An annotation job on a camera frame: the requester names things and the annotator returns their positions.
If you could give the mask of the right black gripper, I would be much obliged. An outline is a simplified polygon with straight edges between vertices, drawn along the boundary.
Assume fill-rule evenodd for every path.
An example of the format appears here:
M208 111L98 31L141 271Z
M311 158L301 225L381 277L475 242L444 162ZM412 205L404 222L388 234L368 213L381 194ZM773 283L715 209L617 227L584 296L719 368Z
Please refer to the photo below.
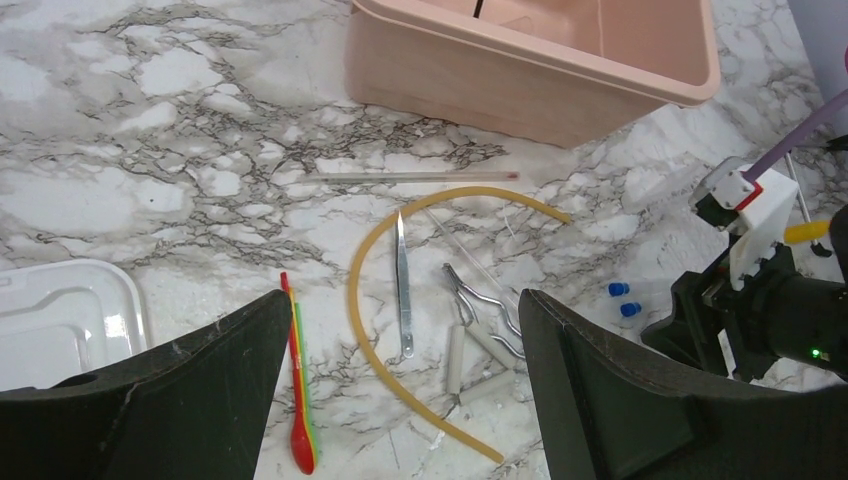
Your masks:
M690 367L745 382L782 358L847 377L847 287L808 278L780 246L758 273L730 284L729 254L670 287L668 317L647 326L643 344Z

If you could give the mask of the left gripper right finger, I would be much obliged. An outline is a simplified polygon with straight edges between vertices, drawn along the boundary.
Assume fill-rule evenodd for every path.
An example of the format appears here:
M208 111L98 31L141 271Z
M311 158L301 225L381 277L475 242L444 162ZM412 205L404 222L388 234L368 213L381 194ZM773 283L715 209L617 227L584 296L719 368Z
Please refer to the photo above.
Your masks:
M843 479L847 389L790 392L664 357L539 290L519 301L554 479Z

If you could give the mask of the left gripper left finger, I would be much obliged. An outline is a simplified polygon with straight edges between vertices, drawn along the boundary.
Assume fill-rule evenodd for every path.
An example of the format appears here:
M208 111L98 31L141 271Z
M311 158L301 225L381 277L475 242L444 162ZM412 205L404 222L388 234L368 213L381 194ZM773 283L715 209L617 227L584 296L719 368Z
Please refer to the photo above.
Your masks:
M198 330L1 395L5 479L250 479L293 319L273 290Z

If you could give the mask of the pink plastic bin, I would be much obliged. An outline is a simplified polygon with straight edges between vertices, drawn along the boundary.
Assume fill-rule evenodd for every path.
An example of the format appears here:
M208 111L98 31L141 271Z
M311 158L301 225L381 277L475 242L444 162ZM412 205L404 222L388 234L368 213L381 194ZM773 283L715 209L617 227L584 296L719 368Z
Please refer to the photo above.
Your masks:
M572 148L721 82L707 1L355 1L363 104Z

